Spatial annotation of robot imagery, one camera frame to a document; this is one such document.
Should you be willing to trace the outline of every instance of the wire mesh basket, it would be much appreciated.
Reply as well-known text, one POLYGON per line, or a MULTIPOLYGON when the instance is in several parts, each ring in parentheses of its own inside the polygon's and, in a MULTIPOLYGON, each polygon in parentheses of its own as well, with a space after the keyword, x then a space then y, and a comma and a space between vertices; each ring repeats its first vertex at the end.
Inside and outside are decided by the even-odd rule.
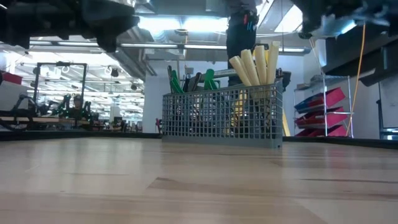
POLYGON ((163 96, 163 140, 277 148, 282 83, 163 96))

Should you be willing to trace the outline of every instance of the gray plastic basket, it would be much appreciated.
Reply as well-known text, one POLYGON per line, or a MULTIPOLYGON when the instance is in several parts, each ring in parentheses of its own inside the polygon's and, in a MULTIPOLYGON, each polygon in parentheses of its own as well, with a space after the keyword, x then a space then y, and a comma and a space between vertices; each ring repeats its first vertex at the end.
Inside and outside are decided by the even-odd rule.
POLYGON ((277 148, 282 83, 163 96, 163 140, 277 148))

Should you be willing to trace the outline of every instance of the orange cable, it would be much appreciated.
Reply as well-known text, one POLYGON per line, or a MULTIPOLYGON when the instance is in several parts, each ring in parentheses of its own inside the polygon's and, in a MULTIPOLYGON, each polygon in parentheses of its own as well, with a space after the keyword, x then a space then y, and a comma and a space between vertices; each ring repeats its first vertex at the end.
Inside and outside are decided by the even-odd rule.
POLYGON ((347 128, 346 137, 348 136, 348 132, 349 132, 350 127, 351 127, 351 121, 352 121, 352 119, 353 119, 353 113, 354 113, 354 107, 355 107, 356 94, 357 94, 357 91, 358 91, 359 75, 361 74, 363 50, 364 50, 364 46, 365 46, 365 33, 366 33, 366 24, 363 25, 361 55, 359 56, 358 74, 356 75, 356 84, 355 84, 354 100, 353 100, 353 106, 352 106, 352 108, 351 108, 351 114, 350 114, 350 116, 349 116, 349 123, 348 123, 348 128, 347 128))

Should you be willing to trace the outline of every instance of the black pants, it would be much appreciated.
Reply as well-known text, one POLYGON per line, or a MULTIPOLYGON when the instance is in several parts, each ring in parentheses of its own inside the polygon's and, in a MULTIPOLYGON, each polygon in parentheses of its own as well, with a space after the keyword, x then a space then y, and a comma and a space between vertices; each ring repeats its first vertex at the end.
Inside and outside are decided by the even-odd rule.
MULTIPOLYGON (((242 50, 252 50, 254 44, 256 44, 255 30, 248 30, 247 26, 243 23, 228 27, 226 31, 226 52, 228 54, 228 60, 235 56, 240 56, 242 50)), ((230 77, 228 80, 228 86, 240 83, 242 83, 242 81, 239 77, 230 77)))

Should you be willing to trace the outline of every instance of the metal shelving rack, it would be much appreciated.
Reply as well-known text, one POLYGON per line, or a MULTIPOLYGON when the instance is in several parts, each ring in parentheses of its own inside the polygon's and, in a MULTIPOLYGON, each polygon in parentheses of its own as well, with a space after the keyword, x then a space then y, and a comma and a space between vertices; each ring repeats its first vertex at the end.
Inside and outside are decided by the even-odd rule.
MULTIPOLYGON (((296 92, 297 91, 305 91, 305 90, 323 90, 323 101, 325 102, 323 104, 323 111, 324 111, 324 118, 325 118, 325 125, 316 127, 316 128, 325 128, 325 136, 328 136, 328 121, 327 121, 327 114, 347 114, 349 115, 351 119, 351 128, 350 128, 350 136, 351 138, 354 138, 354 132, 353 132, 353 120, 351 114, 354 114, 352 112, 352 101, 351 101, 351 83, 348 77, 342 77, 342 76, 334 76, 334 75, 316 75, 312 78, 311 82, 307 85, 304 86, 303 88, 297 88, 294 90, 294 105, 296 105, 296 92), (338 84, 340 82, 343 82, 347 80, 348 81, 348 99, 349 99, 349 112, 327 112, 327 107, 326 107, 326 92, 328 91, 328 86, 338 84)), ((297 119, 296 118, 297 110, 294 109, 294 121, 297 119)), ((296 135, 296 123, 294 122, 294 135, 296 135)))

